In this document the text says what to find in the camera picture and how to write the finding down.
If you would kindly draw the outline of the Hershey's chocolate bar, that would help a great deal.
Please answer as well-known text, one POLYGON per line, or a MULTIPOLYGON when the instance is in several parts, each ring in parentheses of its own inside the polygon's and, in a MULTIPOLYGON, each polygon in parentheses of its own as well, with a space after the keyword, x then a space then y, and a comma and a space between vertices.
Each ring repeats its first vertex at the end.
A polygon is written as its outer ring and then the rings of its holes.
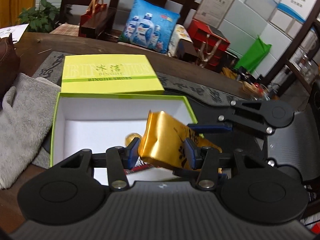
POLYGON ((141 172, 141 171, 144 171, 144 170, 148 170, 152 168, 152 165, 144 162, 144 161, 137 161, 135 166, 132 168, 132 169, 125 169, 125 174, 126 175, 129 175, 129 174, 133 174, 133 173, 137 173, 137 172, 141 172))

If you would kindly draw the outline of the gold foil tea ball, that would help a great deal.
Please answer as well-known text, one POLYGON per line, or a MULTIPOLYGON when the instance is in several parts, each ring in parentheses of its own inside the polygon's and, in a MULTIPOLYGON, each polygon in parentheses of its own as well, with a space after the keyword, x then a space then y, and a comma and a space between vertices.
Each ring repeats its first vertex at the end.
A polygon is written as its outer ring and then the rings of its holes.
POLYGON ((125 138, 125 146, 129 146, 129 144, 133 141, 133 139, 139 138, 141 139, 142 136, 138 133, 130 133, 129 135, 126 136, 125 138))

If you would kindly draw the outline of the gold tea pouch with calligraphy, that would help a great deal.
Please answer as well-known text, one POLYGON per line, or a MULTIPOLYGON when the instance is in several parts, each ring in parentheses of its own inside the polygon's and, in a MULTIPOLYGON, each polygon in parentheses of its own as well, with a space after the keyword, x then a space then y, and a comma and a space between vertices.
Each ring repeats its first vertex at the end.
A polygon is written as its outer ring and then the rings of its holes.
POLYGON ((191 170, 191 161, 185 154, 184 141, 190 138, 196 146, 210 146, 220 153, 222 149, 173 118, 164 111, 149 112, 146 130, 138 154, 140 159, 153 166, 174 170, 191 170))

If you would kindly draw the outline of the dark stone tea tray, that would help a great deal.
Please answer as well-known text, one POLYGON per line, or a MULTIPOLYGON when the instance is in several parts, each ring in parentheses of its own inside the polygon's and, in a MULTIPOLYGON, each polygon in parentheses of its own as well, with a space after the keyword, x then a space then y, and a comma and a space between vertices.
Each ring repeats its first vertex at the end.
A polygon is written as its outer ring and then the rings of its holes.
MULTIPOLYGON (((54 51, 41 64, 33 77, 43 77, 57 85, 61 85, 63 61, 66 54, 54 51)), ((240 98, 232 94, 213 89, 178 77, 158 73, 166 95, 186 96, 200 123, 211 121, 215 109, 228 106, 232 100, 240 98)), ((312 111, 313 105, 308 103, 304 110, 295 113, 293 123, 276 130, 268 142, 268 156, 279 164, 290 164, 299 169, 304 181, 319 178, 319 128, 316 119, 319 111, 312 111)), ((223 142, 221 135, 209 137, 223 149, 242 148, 249 152, 260 152, 262 141, 243 132, 233 132, 223 142)))

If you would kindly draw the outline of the green shoe box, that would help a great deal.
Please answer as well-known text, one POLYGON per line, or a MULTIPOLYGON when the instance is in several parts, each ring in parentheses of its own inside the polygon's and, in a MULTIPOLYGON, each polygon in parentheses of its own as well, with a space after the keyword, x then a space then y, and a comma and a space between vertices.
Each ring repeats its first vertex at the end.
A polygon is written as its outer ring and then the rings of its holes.
POLYGON ((127 135, 144 134, 149 112, 160 111, 185 125, 197 122, 184 96, 59 93, 50 164, 54 166, 86 148, 93 153, 105 153, 108 148, 124 146, 127 135))

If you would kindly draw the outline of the green tote bag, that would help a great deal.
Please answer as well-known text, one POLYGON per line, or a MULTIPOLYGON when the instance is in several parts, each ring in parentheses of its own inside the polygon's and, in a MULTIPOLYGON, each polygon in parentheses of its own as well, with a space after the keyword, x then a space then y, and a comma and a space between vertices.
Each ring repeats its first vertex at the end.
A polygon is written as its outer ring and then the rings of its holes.
POLYGON ((250 46, 249 50, 239 59, 234 69, 239 70, 240 67, 245 68, 249 73, 253 73, 263 59, 268 55, 272 45, 266 44, 258 36, 254 43, 250 46))

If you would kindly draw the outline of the red gift bag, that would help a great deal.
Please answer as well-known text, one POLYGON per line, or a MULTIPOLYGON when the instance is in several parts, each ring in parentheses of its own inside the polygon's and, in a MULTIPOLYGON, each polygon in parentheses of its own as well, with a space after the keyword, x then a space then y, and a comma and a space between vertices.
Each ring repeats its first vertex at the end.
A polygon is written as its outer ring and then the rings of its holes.
POLYGON ((218 65, 230 45, 229 40, 218 29, 193 19, 187 32, 197 52, 196 64, 218 72, 218 65))

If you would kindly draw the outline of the yellow-green box lid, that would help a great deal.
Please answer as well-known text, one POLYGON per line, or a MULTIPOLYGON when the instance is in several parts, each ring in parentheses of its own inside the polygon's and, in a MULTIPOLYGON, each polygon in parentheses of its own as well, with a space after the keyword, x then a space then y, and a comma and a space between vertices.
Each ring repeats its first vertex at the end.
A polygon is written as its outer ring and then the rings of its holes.
POLYGON ((61 92, 70 94, 161 93, 164 90, 145 55, 68 55, 61 92))

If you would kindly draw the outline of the grey towel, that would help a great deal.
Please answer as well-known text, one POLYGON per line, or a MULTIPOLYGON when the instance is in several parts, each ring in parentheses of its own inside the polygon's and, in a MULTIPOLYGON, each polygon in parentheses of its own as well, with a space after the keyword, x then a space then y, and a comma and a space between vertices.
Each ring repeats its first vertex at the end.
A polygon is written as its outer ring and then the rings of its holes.
POLYGON ((35 159, 53 125, 61 87, 18 74, 1 101, 1 189, 8 189, 35 159))

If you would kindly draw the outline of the framed certificate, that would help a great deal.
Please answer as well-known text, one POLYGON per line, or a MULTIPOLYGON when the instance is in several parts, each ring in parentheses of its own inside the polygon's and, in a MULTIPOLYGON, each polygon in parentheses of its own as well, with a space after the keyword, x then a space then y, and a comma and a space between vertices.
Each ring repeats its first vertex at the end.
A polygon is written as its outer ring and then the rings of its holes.
POLYGON ((194 19, 211 27, 218 28, 233 2, 234 0, 202 0, 194 15, 194 19))

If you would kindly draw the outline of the brown clay teapot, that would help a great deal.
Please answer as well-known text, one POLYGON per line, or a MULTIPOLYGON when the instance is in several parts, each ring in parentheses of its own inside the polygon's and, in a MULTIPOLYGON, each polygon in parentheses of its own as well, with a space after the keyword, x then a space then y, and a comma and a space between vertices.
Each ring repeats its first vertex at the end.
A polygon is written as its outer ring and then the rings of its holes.
POLYGON ((1 39, 0 53, 0 96, 2 100, 20 72, 21 59, 16 54, 12 34, 1 39))

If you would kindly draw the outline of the potted green plant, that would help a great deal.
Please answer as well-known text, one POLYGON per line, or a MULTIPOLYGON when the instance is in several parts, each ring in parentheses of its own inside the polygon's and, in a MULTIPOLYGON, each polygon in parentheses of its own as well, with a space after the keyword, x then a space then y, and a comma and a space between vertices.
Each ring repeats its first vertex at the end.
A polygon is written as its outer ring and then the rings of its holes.
POLYGON ((59 9, 47 0, 39 0, 37 7, 22 9, 20 24, 28 24, 28 32, 50 33, 56 26, 59 9))

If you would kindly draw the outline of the dark wooden chair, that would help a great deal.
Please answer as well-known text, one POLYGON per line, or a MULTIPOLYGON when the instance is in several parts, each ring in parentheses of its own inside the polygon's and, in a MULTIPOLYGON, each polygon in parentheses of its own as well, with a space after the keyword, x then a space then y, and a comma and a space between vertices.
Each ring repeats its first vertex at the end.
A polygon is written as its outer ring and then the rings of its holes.
MULTIPOLYGON (((168 1, 180 4, 180 18, 178 24, 183 25, 189 12, 197 10, 199 3, 196 0, 144 0, 158 7, 164 8, 168 1)), ((121 5, 120 0, 110 0, 108 3, 101 2, 98 9, 98 0, 62 0, 57 22, 57 28, 53 34, 69 36, 82 36, 95 38, 110 42, 116 42, 120 35, 120 30, 114 28, 114 24, 123 24, 125 17, 131 10, 129 7, 121 5), (67 10, 71 5, 88 7, 85 21, 78 24, 68 24, 67 10)))

